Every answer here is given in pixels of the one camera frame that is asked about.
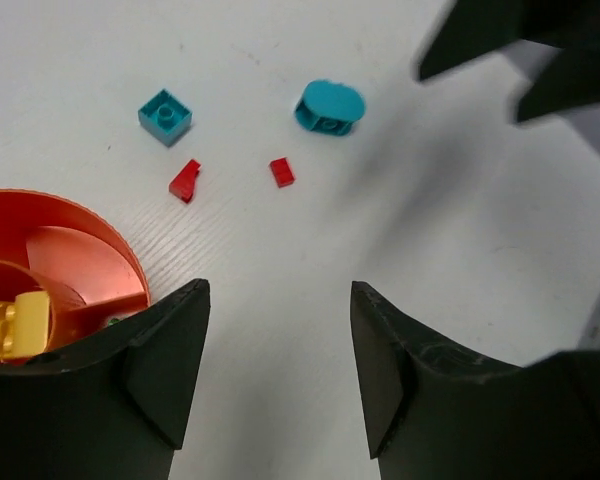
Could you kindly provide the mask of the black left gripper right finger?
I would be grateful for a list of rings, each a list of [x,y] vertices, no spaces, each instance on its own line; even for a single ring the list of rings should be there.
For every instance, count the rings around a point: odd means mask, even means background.
[[[525,367],[469,349],[351,286],[370,456],[385,479],[600,479],[600,350]]]

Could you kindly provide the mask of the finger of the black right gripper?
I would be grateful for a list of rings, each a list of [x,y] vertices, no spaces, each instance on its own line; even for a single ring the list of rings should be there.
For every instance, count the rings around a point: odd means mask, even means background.
[[[428,80],[518,39],[524,1],[457,1],[418,65]]]
[[[600,49],[565,49],[536,77],[517,103],[515,120],[600,104]]]

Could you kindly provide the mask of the small red lego tile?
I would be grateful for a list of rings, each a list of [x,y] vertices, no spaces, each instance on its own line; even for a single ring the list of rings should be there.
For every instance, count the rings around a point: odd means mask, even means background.
[[[295,182],[295,175],[286,157],[272,160],[269,168],[278,188],[290,186]]]

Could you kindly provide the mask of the red slope lego piece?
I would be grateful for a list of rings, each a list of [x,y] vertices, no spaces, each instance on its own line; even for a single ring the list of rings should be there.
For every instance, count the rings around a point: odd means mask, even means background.
[[[169,193],[185,204],[189,204],[195,194],[200,169],[199,162],[191,159],[169,183]]]

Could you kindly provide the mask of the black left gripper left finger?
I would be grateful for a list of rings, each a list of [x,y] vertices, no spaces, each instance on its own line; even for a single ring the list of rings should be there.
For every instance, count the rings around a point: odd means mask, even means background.
[[[210,316],[195,279],[150,308],[0,366],[0,479],[165,479],[184,443]]]

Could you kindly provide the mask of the teal rounded lego brick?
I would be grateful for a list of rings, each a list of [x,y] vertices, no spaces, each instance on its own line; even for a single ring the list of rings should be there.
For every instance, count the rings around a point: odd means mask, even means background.
[[[330,80],[313,80],[305,87],[294,117],[305,130],[346,136],[364,116],[366,103],[354,88]]]

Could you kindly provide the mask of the teal square lego brick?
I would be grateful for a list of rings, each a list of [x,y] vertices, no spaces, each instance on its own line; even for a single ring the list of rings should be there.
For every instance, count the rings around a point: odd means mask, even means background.
[[[192,112],[162,89],[138,110],[140,125],[166,147],[174,145],[191,127]]]

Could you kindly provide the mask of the yellow 2x3 lego brick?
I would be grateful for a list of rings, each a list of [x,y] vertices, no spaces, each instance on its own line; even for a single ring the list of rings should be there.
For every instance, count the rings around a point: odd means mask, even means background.
[[[51,302],[46,291],[19,294],[0,301],[0,362],[44,352],[49,338]]]

